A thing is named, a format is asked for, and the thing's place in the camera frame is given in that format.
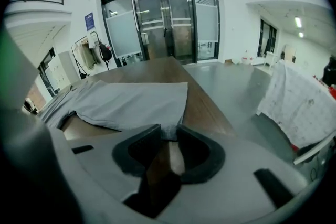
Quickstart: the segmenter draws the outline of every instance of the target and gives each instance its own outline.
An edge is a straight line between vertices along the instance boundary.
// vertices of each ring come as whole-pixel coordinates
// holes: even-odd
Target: covered table
[[[336,133],[336,100],[327,87],[292,62],[280,60],[275,65],[260,113],[274,120],[298,148],[324,142],[320,150]]]

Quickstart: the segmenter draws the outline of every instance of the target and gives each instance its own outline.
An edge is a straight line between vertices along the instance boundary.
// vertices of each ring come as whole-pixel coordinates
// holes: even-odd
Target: blue sign
[[[94,28],[95,21],[93,20],[93,13],[91,12],[87,16],[85,16],[85,24],[86,24],[86,30],[89,31],[90,29]]]

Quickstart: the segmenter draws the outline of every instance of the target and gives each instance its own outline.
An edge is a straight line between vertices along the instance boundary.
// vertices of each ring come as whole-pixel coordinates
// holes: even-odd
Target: glass door
[[[191,0],[135,0],[145,58],[195,62]]]

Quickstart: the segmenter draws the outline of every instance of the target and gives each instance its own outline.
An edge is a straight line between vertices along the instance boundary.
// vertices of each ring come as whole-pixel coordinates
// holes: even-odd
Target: brown tabletop
[[[107,83],[188,82],[188,96],[182,123],[192,129],[201,129],[230,136],[235,135],[231,124],[223,113],[173,57],[143,61],[134,65],[116,68],[90,76],[85,80],[102,80]],[[81,80],[74,85],[83,83],[85,80]],[[76,115],[67,120],[62,130],[68,140],[116,132],[93,126],[79,119]]]

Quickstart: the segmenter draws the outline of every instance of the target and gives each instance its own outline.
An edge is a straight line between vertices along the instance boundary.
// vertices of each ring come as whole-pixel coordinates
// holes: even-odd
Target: folded garment
[[[187,82],[86,82],[59,94],[39,116],[56,128],[74,113],[90,124],[118,131],[160,124],[166,138],[172,138],[182,123],[186,99]]]

